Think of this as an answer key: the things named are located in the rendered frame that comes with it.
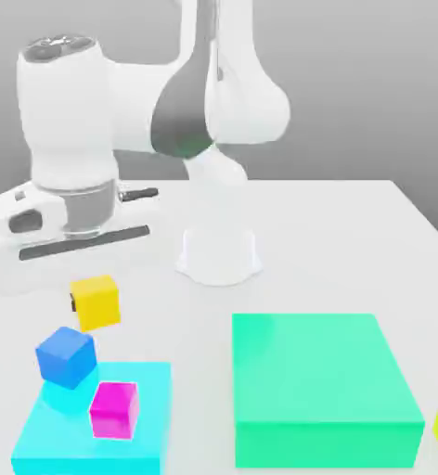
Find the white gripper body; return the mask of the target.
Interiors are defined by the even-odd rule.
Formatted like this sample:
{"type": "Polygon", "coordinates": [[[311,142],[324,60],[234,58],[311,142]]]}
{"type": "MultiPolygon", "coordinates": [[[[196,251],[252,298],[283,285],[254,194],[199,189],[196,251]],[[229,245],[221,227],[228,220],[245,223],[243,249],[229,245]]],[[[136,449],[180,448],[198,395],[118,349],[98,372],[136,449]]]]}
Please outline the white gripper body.
{"type": "Polygon", "coordinates": [[[0,240],[0,294],[28,293],[115,273],[141,258],[150,243],[150,234],[148,225],[139,225],[96,237],[35,245],[0,240]]]}

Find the small blue cube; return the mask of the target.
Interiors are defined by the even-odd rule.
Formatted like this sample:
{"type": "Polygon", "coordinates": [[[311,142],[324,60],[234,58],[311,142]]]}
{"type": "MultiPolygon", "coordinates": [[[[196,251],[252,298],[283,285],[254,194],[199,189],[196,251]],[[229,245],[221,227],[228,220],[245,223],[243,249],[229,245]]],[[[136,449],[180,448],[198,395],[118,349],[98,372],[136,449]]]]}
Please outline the small blue cube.
{"type": "Polygon", "coordinates": [[[70,327],[59,327],[36,347],[35,354],[42,378],[69,390],[97,365],[93,337],[70,327]]]}

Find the small magenta cube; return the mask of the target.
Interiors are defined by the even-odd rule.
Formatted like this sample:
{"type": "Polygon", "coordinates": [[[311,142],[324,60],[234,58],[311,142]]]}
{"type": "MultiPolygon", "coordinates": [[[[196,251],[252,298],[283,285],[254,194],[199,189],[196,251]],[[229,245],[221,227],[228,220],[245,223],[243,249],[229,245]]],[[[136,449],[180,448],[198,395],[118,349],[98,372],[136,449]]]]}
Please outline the small magenta cube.
{"type": "Polygon", "coordinates": [[[100,381],[89,417],[98,439],[132,440],[140,412],[137,384],[131,381],[100,381]]]}

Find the large cyan box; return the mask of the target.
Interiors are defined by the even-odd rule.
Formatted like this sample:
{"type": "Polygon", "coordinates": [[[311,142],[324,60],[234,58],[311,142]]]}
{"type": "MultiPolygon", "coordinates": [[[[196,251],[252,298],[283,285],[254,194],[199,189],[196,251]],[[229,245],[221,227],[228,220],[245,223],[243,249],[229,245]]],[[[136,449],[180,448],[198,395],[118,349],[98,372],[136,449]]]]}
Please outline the large cyan box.
{"type": "Polygon", "coordinates": [[[104,362],[74,390],[44,382],[11,455],[15,475],[165,475],[172,406],[171,365],[104,362]],[[137,385],[131,440],[98,439],[89,408],[101,381],[137,385]]]}

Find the large green box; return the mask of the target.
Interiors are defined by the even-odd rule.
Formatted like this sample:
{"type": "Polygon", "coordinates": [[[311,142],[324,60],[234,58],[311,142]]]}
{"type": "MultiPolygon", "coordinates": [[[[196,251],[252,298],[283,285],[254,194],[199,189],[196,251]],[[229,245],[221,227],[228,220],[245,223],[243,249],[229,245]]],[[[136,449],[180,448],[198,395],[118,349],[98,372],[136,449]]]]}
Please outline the large green box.
{"type": "Polygon", "coordinates": [[[424,417],[377,319],[232,317],[235,464],[410,469],[424,417]]]}

